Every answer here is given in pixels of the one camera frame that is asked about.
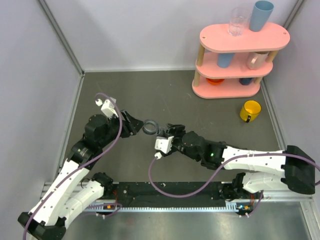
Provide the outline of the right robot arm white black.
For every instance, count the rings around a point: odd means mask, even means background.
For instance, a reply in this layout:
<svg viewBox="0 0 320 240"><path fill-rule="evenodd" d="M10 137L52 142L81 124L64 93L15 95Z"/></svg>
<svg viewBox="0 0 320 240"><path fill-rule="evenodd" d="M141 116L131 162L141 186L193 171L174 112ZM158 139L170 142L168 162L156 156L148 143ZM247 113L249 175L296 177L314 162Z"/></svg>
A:
<svg viewBox="0 0 320 240"><path fill-rule="evenodd" d="M154 148L156 157L179 152L209 170L240 170L227 188L230 200L265 190L316 192L315 161L295 145L276 151L248 150L186 132L181 124L168 124L157 130Z"/></svg>

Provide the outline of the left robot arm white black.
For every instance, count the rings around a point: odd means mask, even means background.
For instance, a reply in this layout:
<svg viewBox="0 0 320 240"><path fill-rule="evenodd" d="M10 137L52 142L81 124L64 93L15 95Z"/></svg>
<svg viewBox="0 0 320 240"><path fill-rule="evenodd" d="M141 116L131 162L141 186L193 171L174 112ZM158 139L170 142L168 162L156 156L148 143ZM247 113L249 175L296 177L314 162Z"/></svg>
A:
<svg viewBox="0 0 320 240"><path fill-rule="evenodd" d="M101 197L115 196L113 180L103 172L95 173L75 196L71 194L119 138L134 136L143 126L143 121L125 110L113 111L109 116L91 116L82 138L71 148L49 190L35 207L19 215L18 222L23 226L22 238L26 239L30 234L37 240L60 240L69 225L91 203Z"/></svg>

